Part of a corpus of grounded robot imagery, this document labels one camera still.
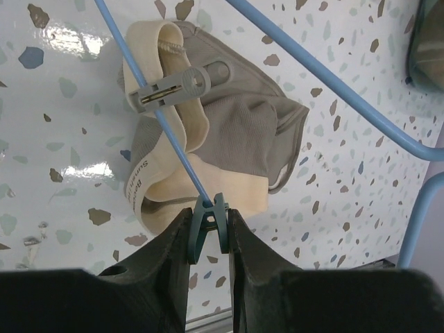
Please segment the blue wire hanger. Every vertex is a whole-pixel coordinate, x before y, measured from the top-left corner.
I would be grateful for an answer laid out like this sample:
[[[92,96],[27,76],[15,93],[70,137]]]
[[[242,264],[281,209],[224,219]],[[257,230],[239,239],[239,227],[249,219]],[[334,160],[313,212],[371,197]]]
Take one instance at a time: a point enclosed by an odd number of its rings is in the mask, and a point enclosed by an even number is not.
[[[315,57],[300,46],[299,43],[293,40],[289,35],[278,28],[271,20],[258,11],[253,5],[247,1],[231,1],[230,5],[261,31],[271,37],[290,56],[297,60],[302,66],[315,75],[317,79],[327,85],[349,106],[354,108],[362,117],[376,127],[376,129],[385,134],[401,148],[422,160],[430,162],[439,162],[443,160],[443,149],[424,146],[402,132],[385,116],[363,100],[360,95],[354,92],[339,77],[333,74],[326,66],[315,59]],[[185,153],[180,147],[179,142],[176,136],[173,134],[173,131],[169,126],[164,114],[160,109],[154,111],[154,113],[158,118],[158,121],[168,140],[170,141],[176,155],[190,177],[190,180],[193,182],[200,197],[203,199],[204,204],[207,207],[213,206],[214,199],[211,200],[207,192],[204,190],[201,181],[196,175],[196,172],[193,170],[189,160],[185,157]],[[438,173],[431,177],[419,191],[400,249],[397,263],[399,268],[409,267],[429,206],[436,192],[442,186],[443,174]]]

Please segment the teal clothes peg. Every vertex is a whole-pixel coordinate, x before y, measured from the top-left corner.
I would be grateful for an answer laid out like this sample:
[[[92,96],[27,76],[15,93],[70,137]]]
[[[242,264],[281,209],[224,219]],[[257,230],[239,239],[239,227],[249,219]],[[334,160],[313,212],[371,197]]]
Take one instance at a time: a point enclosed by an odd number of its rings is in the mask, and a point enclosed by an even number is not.
[[[197,264],[202,253],[207,233],[216,230],[221,253],[229,253],[228,243],[228,209],[222,193],[214,197],[214,204],[207,207],[199,196],[196,201],[187,246],[187,260],[190,265]]]

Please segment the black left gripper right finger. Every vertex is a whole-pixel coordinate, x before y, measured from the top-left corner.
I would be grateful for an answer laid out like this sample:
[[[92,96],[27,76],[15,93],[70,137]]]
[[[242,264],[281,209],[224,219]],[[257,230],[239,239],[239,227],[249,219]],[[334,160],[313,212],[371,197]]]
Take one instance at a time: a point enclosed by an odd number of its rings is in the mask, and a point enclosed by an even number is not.
[[[396,268],[303,270],[228,212],[235,332],[442,332],[443,294]]]

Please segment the grey clothes peg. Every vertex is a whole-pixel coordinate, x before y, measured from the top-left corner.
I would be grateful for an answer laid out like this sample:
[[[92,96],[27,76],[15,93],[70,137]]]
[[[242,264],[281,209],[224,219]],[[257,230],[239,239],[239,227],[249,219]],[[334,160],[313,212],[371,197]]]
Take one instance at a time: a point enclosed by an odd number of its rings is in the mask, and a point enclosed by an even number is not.
[[[129,93],[129,101],[136,112],[154,112],[166,106],[175,106],[199,99],[210,90],[223,87],[232,80],[233,68],[229,62],[217,59],[202,67],[188,67]]]

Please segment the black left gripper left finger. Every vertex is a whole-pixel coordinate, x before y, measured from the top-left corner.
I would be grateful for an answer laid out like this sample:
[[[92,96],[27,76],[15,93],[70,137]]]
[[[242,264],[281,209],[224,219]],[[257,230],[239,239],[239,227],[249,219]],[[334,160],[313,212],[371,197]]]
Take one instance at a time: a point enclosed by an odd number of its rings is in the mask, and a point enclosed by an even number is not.
[[[184,332],[191,209],[99,275],[83,269],[1,274],[2,332]]]

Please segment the grey beige underwear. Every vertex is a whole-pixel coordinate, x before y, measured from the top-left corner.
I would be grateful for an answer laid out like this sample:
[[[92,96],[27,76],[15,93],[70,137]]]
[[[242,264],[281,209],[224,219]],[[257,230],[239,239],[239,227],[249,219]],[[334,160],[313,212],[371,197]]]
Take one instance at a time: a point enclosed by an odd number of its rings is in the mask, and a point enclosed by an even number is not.
[[[190,67],[209,72],[208,93],[163,113],[210,196],[222,193],[248,217],[265,212],[294,169],[308,108],[192,23],[135,22],[126,43],[149,84]],[[135,129],[125,195],[153,234],[196,204],[198,192],[153,112]]]

